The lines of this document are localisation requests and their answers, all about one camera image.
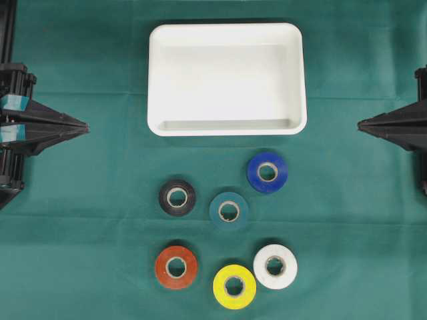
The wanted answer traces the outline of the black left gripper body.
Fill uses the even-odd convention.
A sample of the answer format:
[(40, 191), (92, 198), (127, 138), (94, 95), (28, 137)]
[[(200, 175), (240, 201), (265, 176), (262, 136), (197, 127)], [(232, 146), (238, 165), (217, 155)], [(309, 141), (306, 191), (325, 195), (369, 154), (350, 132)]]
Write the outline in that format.
[[(24, 64), (1, 64), (1, 111), (12, 95), (32, 98), (36, 82)], [(1, 147), (1, 209), (23, 190), (23, 166), (23, 155)]]

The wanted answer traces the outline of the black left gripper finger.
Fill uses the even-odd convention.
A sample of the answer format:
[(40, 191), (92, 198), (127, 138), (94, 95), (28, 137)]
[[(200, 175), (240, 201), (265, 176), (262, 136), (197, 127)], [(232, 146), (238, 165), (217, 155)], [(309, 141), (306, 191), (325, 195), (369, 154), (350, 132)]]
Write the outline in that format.
[(47, 123), (87, 128), (86, 123), (21, 95), (5, 95), (1, 98), (1, 116), (8, 118), (8, 120), (14, 120), (14, 122)]
[(1, 149), (36, 156), (46, 148), (86, 133), (89, 133), (87, 125), (12, 123), (1, 126)]

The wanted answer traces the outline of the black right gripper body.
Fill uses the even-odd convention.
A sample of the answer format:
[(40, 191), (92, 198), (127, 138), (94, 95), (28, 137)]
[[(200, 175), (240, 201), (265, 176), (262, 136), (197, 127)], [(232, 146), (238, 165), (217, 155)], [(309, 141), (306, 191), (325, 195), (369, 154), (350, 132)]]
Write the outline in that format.
[[(415, 71), (418, 85), (418, 102), (426, 99), (426, 67)], [(426, 195), (426, 152), (420, 154), (420, 183), (424, 195)]]

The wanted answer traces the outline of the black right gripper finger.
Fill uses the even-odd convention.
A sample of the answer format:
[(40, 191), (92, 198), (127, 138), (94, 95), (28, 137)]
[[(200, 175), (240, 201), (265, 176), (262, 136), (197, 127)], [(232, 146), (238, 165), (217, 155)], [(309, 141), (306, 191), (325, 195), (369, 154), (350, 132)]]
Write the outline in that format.
[(375, 117), (361, 120), (358, 123), (358, 128), (378, 126), (420, 127), (425, 124), (426, 102), (419, 101), (388, 113), (381, 113)]
[(358, 129), (407, 151), (426, 151), (426, 127), (360, 126)]

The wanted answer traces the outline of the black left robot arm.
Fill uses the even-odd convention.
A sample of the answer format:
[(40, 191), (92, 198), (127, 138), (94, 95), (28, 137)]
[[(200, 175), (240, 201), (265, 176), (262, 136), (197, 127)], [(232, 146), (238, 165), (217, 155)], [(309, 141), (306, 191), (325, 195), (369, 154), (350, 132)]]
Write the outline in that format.
[(24, 189), (27, 157), (89, 132), (88, 124), (32, 100), (36, 76), (11, 61), (16, 10), (16, 1), (1, 2), (1, 208)]

